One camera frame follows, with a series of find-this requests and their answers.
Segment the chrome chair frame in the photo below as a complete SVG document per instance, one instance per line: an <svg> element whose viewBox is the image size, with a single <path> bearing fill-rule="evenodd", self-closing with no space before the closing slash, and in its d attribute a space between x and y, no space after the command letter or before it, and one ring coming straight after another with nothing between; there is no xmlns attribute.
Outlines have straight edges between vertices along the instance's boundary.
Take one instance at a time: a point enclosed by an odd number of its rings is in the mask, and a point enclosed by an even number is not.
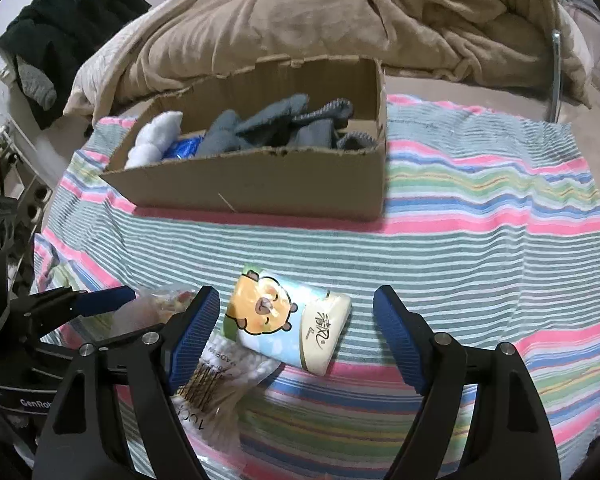
<svg viewBox="0 0 600 480"><path fill-rule="evenodd" d="M552 48L552 88L550 88L547 120L558 122L560 106L562 105L562 34L558 29L552 31Z"/></svg>

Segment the white sock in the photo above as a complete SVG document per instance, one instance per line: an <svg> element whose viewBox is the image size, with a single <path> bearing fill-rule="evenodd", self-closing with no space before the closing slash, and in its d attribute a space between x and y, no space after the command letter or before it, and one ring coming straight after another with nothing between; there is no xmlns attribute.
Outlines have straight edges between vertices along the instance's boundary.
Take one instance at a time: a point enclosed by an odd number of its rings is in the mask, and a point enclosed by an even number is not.
<svg viewBox="0 0 600 480"><path fill-rule="evenodd" d="M181 135L183 113L168 110L152 118L140 128L134 146L129 150L124 168L143 167L160 162L168 148Z"/></svg>

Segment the grey knitted sock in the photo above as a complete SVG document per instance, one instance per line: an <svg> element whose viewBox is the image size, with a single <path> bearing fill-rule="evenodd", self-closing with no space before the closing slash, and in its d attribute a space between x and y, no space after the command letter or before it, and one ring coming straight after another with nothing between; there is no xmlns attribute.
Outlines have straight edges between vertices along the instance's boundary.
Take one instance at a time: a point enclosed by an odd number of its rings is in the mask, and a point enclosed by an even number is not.
<svg viewBox="0 0 600 480"><path fill-rule="evenodd" d="M197 157L210 157L231 152L263 148L276 134L290 125L309 105L309 96L296 93L274 102L247 119L234 110L224 110L202 138Z"/></svg>

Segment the black clothes pile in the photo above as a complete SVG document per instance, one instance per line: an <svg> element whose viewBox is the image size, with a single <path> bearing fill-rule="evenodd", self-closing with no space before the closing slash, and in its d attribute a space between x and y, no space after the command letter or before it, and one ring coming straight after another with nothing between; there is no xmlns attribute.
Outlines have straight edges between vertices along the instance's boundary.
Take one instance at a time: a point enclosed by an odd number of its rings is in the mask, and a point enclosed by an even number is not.
<svg viewBox="0 0 600 480"><path fill-rule="evenodd" d="M79 68L123 26L150 9L146 0L33 0L0 36L38 126L62 115Z"/></svg>

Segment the cotton swab plastic bag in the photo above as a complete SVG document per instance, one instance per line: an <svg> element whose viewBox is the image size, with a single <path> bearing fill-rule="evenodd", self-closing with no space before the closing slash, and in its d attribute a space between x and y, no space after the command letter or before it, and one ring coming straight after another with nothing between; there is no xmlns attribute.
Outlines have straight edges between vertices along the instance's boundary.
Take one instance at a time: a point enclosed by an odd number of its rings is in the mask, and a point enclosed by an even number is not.
<svg viewBox="0 0 600 480"><path fill-rule="evenodd" d="M219 452L238 450L237 404L279 367L278 361L212 333L192 377L172 396L183 428Z"/></svg>

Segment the striped colourful towel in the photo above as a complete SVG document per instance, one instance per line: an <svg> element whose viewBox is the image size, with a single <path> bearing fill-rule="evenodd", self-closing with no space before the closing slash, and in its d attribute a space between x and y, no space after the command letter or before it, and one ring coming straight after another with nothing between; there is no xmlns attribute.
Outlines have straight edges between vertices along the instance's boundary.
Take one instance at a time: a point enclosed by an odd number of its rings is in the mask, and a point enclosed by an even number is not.
<svg viewBox="0 0 600 480"><path fill-rule="evenodd" d="M388 99L387 192L373 223L138 208L102 180L131 122L103 119L73 155L34 242L34 288L210 285L242 268L343 292L328 373L289 366L239 404L213 479L382 478L419 406L373 316L378 287L466 346L515 345L560 471L600 434L600 192L571 130L476 106Z"/></svg>

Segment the bear print tissue pack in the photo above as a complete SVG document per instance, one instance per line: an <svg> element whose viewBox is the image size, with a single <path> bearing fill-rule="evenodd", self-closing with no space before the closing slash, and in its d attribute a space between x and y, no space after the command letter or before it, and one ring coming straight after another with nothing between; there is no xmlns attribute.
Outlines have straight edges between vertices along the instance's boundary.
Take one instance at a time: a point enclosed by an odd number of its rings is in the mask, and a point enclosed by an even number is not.
<svg viewBox="0 0 600 480"><path fill-rule="evenodd" d="M245 266L224 314L223 334L286 365L327 373L351 313L351 298Z"/></svg>

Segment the blue tissue packet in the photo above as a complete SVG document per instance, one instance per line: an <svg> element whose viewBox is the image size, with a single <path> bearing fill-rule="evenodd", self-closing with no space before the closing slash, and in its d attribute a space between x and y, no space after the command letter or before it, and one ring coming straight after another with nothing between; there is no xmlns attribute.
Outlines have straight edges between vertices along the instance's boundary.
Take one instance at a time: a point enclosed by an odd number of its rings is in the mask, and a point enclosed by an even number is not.
<svg viewBox="0 0 600 480"><path fill-rule="evenodd" d="M178 138L178 140L174 141L170 145L170 148L164 152L163 159L188 159L194 157L202 140L204 140L202 134Z"/></svg>

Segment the cardboard box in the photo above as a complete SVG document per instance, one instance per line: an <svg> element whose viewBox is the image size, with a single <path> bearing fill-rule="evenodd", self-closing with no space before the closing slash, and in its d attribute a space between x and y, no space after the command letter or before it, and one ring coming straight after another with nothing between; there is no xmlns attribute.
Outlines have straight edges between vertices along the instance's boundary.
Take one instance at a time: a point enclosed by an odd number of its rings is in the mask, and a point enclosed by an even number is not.
<svg viewBox="0 0 600 480"><path fill-rule="evenodd" d="M380 63L357 56L272 58L227 75L205 76L149 101L110 156L102 180L140 208L375 221L385 198L384 87ZM124 166L140 128L163 112L182 113L182 133L194 136L224 110L249 118L295 93L306 94L314 110L337 98L349 100L349 130L369 134L375 145L361 151L256 148Z"/></svg>

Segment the clear bag of snacks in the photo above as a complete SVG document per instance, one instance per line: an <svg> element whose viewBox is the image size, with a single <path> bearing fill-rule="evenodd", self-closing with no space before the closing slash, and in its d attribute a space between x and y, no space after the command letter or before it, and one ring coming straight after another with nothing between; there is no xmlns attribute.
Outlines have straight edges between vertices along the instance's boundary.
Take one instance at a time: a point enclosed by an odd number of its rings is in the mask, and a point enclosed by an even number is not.
<svg viewBox="0 0 600 480"><path fill-rule="evenodd" d="M196 295L195 289L171 285L162 289L141 289L136 298L112 315L110 337L166 324L173 315L184 312Z"/></svg>

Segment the grey sock pair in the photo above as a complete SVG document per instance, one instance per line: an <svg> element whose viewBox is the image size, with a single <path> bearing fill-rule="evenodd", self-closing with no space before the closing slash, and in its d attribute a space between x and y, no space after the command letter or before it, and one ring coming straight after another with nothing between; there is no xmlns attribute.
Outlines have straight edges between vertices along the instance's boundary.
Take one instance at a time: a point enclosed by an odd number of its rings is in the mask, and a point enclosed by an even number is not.
<svg viewBox="0 0 600 480"><path fill-rule="evenodd" d="M377 141L363 131L347 131L354 107L347 99L336 99L314 112L291 119L288 148L329 148L359 151L374 148Z"/></svg>

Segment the beige fleece blanket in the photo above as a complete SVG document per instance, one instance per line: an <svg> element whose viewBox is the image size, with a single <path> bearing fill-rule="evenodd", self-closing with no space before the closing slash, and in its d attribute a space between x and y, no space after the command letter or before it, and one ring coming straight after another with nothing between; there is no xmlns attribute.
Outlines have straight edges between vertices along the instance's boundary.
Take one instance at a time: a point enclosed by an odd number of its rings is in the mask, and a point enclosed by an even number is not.
<svg viewBox="0 0 600 480"><path fill-rule="evenodd" d="M174 0L109 73L96 118L279 55L366 56L422 76L545 89L554 29L566 91L585 101L590 72L557 0Z"/></svg>

